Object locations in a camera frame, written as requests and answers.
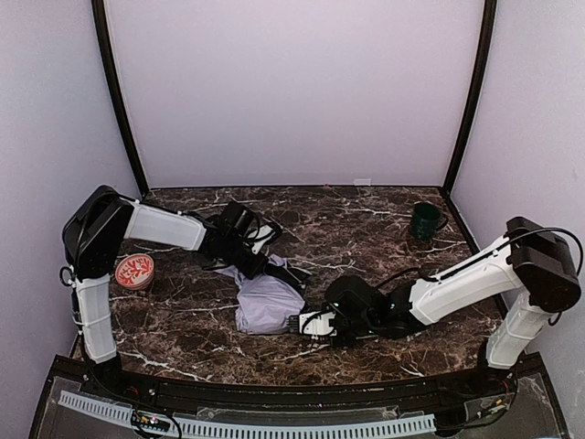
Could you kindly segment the lavender and black folding umbrella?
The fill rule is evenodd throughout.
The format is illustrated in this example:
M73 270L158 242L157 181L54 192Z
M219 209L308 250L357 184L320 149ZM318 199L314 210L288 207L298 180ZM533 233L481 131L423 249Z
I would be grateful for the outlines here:
M239 288L236 328L248 335L279 335L288 331L288 319L305 309L303 297L311 273L271 255L264 272L247 278L234 266L215 273L232 278Z

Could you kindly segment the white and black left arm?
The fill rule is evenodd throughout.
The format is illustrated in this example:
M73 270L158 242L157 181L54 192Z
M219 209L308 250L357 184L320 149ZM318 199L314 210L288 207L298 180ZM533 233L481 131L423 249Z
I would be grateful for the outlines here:
M281 228L264 223L248 207L230 201L219 214L203 218L192 211L174 211L97 187L62 231L66 261L77 296L78 325L90 360L114 359L110 282L122 245L149 241L203 255L235 267L247 278L263 273L268 259L261 248Z

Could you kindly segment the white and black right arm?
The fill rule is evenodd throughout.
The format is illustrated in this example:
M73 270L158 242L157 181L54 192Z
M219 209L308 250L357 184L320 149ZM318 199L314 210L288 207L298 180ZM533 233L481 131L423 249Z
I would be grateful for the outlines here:
M349 342L367 335L402 339L462 308L514 291L516 300L488 338L483 360L490 369L511 369L547 321L580 300L584 260L572 258L572 236L514 217L502 237L449 269L422 275L389 294L358 276L341 276L326 289L325 301L335 313L338 336Z

